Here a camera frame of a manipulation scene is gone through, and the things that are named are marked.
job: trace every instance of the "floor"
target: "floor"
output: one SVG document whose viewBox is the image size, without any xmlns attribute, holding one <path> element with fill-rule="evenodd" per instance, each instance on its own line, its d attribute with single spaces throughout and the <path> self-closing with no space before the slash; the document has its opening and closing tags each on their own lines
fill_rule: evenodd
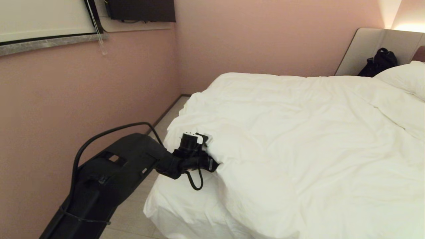
<svg viewBox="0 0 425 239">
<path fill-rule="evenodd" d="M 167 127 L 179 116 L 179 111 L 188 99 L 189 97 L 181 97 L 155 127 L 161 140 L 164 140 Z M 146 198 L 157 177 L 156 171 L 150 173 L 134 193 L 117 208 L 110 220 L 111 225 L 105 228 L 100 239 L 166 239 L 143 213 Z"/>
</svg>

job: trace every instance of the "marble window sill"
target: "marble window sill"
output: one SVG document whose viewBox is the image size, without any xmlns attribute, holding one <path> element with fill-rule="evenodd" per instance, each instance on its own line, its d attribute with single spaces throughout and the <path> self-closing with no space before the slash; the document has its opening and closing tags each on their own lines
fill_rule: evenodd
<svg viewBox="0 0 425 239">
<path fill-rule="evenodd" d="M 102 39 L 108 39 L 108 35 L 102 34 Z M 73 37 L 60 37 L 60 38 L 53 38 L 53 39 L 46 39 L 46 40 L 36 40 L 36 41 L 29 41 L 29 42 L 23 42 L 23 43 L 15 43 L 15 44 L 9 44 L 0 46 L 0 56 L 15 54 L 19 52 L 25 52 L 25 51 L 32 51 L 47 47 L 54 47 L 54 46 L 64 46 L 69 44 L 75 44 L 75 43 L 84 43 L 84 42 L 91 42 L 91 41 L 97 41 L 98 37 L 96 34 L 92 35 L 83 35 L 83 36 L 73 36 Z"/>
</svg>

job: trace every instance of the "blind cord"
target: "blind cord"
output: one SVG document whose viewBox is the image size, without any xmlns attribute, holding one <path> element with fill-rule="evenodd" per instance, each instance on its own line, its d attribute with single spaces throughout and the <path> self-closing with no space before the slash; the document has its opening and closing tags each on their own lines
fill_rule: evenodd
<svg viewBox="0 0 425 239">
<path fill-rule="evenodd" d="M 106 50 L 105 46 L 103 45 L 102 35 L 100 34 L 100 30 L 99 30 L 99 28 L 97 26 L 97 23 L 96 23 L 95 19 L 94 19 L 94 15 L 93 15 L 93 11 L 91 10 L 90 3 L 88 2 L 88 0 L 86 0 L 86 1 L 87 1 L 88 10 L 90 11 L 91 20 L 93 21 L 94 28 L 95 28 L 96 34 L 97 34 L 97 38 L 99 40 L 100 50 L 102 51 L 102 55 L 105 56 L 105 55 L 108 54 L 108 51 Z"/>
</svg>

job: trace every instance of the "headboard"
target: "headboard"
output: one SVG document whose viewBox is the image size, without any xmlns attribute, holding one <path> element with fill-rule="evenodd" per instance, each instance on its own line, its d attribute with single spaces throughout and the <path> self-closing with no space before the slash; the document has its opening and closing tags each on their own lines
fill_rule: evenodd
<svg viewBox="0 0 425 239">
<path fill-rule="evenodd" d="M 425 46 L 421 46 L 418 48 L 412 60 L 425 62 Z"/>
<path fill-rule="evenodd" d="M 387 29 L 360 28 L 357 30 L 335 75 L 356 76 L 381 47 L 394 52 L 399 65 L 408 64 L 420 46 L 425 45 L 425 33 Z"/>
</svg>

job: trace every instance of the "baseboard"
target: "baseboard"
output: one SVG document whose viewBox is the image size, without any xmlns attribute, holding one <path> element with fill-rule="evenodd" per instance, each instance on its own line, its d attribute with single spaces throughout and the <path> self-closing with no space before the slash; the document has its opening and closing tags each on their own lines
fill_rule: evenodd
<svg viewBox="0 0 425 239">
<path fill-rule="evenodd" d="M 182 97 L 190 97 L 191 94 L 181 94 L 179 97 L 177 97 L 177 99 L 165 110 L 165 112 L 152 124 L 152 126 L 155 128 L 159 122 L 165 117 L 165 115 L 171 110 L 171 108 L 173 108 L 177 101 L 179 101 L 180 98 Z M 152 132 L 151 129 L 148 129 L 148 131 L 146 131 L 146 134 L 150 134 Z"/>
</svg>

